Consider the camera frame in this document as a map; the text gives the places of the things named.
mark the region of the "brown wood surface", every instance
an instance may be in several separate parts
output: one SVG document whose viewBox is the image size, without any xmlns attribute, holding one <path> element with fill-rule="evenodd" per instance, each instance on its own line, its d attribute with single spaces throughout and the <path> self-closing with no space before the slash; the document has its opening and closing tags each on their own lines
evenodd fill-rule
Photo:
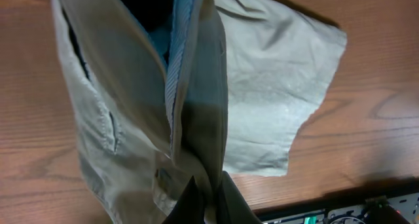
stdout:
<svg viewBox="0 0 419 224">
<path fill-rule="evenodd" d="M 348 48 L 284 177 L 234 176 L 254 210 L 419 175 L 419 0 L 289 0 Z M 0 0 L 0 223 L 107 223 L 77 165 L 49 0 Z"/>
</svg>

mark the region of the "wire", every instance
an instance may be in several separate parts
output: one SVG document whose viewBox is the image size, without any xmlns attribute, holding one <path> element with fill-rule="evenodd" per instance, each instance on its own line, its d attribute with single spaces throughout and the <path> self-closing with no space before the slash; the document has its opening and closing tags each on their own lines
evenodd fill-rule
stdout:
<svg viewBox="0 0 419 224">
<path fill-rule="evenodd" d="M 358 222 L 360 222 L 360 223 L 362 223 L 362 224 L 366 224 L 364 221 L 362 221 L 361 219 L 359 219 L 358 217 L 352 217 L 352 216 L 346 216 L 346 217 L 340 217 L 340 218 L 337 218 L 337 219 L 335 219 L 335 220 L 333 220 L 332 222 L 331 222 L 331 224 L 338 224 L 338 223 L 342 223 L 342 221 L 345 221 L 346 219 L 353 219 L 353 220 L 356 220 L 356 221 L 358 221 Z"/>
</svg>

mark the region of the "wooden table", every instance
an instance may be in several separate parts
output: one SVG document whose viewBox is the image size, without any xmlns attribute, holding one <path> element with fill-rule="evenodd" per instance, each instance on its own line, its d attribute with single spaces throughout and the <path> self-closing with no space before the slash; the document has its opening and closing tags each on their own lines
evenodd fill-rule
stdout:
<svg viewBox="0 0 419 224">
<path fill-rule="evenodd" d="M 419 0 L 290 0 L 348 48 L 284 177 L 234 176 L 256 211 L 419 175 Z M 77 165 L 49 0 L 0 0 L 0 223 L 106 223 Z"/>
</svg>

